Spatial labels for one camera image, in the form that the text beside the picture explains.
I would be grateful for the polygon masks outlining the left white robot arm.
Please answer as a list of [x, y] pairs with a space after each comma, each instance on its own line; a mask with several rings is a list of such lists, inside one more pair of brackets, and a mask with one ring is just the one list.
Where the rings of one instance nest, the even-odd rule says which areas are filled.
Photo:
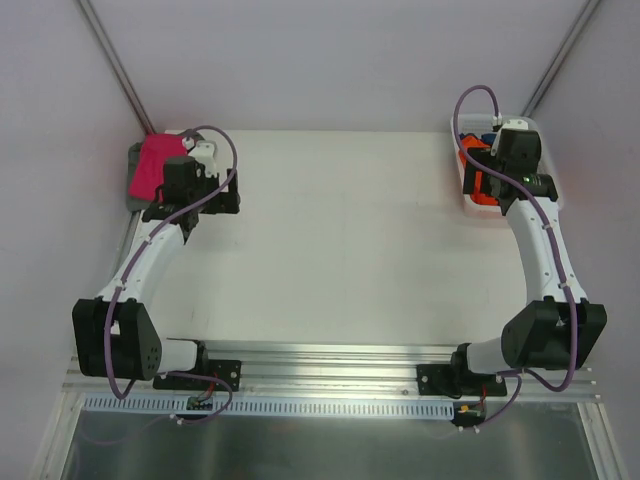
[[148, 311], [159, 281], [202, 215], [239, 211], [237, 169], [210, 175], [194, 156], [164, 166], [164, 182], [143, 212], [124, 263], [93, 298], [78, 300], [72, 322], [80, 371], [87, 377], [149, 381], [175, 371], [188, 388], [203, 386], [210, 365], [194, 340], [163, 337]]

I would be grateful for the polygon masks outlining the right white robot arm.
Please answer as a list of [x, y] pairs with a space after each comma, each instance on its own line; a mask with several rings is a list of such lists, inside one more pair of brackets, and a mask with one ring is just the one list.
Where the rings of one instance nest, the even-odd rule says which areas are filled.
[[527, 374], [546, 389], [572, 383], [607, 324], [602, 304], [589, 300], [572, 268], [559, 224], [558, 191], [541, 174], [541, 138], [529, 126], [505, 123], [490, 145], [468, 146], [452, 133], [464, 156], [463, 191], [479, 189], [494, 199], [516, 239], [526, 285], [526, 304], [494, 339], [460, 345], [447, 381], [467, 395], [484, 378]]

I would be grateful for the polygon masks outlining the orange t shirt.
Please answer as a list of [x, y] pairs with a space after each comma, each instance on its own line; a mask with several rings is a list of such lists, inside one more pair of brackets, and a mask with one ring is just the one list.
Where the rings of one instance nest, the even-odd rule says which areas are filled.
[[[471, 140], [469, 143], [462, 143], [464, 148], [468, 150], [469, 148], [490, 148], [492, 145], [487, 145], [478, 141]], [[483, 173], [478, 171], [476, 173], [475, 186], [473, 192], [470, 194], [470, 199], [478, 205], [482, 206], [497, 206], [498, 202], [496, 199], [486, 195], [481, 191], [481, 183], [483, 180]]]

